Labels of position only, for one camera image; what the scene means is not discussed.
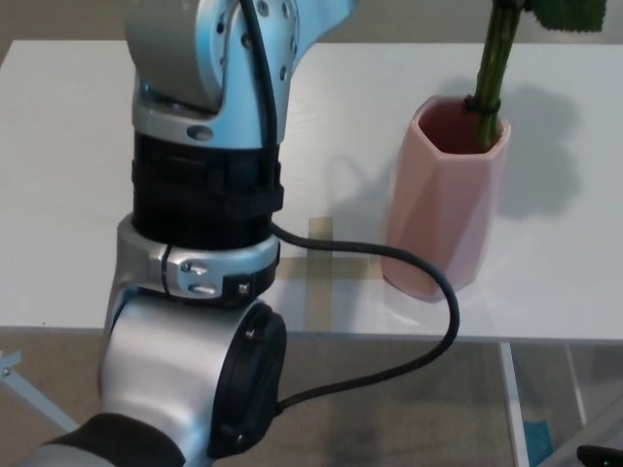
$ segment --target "tape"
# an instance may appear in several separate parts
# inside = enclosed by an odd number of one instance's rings
[[[333,239],[333,218],[309,220],[308,238]],[[308,250],[307,258],[281,258],[276,271],[281,280],[305,280],[305,330],[328,333],[333,322],[333,281],[381,279],[377,257],[335,258],[332,252]]]

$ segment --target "pink vase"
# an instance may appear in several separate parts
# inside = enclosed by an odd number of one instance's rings
[[[503,122],[499,141],[482,153],[477,126],[462,98],[424,103],[400,149],[387,216],[386,243],[432,263],[455,290],[471,283],[483,263],[510,137]],[[443,297],[430,277],[405,263],[383,258],[382,269],[411,297]]]

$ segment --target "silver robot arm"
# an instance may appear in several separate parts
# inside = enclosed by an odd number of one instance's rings
[[[291,77],[358,0],[253,0],[278,143]],[[286,345],[258,296],[281,208],[252,41],[238,0],[131,0],[132,214],[118,228],[99,363],[101,407],[16,467],[206,467],[259,443]]]

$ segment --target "rubber band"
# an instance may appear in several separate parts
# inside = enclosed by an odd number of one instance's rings
[[[494,0],[494,5],[503,10],[519,10],[516,0]]]
[[[494,5],[501,8],[502,10],[524,10],[525,12],[533,11],[532,8],[532,0],[526,0],[524,6],[520,8],[518,4],[518,0],[494,0]]]
[[[501,100],[497,100],[497,104],[494,107],[483,108],[478,105],[476,102],[476,98],[473,95],[468,95],[465,97],[465,109],[467,112],[472,114],[480,114],[480,115],[496,115],[501,108],[502,102]]]

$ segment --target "metal bracket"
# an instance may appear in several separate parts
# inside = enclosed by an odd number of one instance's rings
[[[19,397],[66,432],[77,429],[78,423],[15,370],[14,366],[20,362],[21,352],[18,351],[4,357],[0,351],[0,382],[13,389]]]

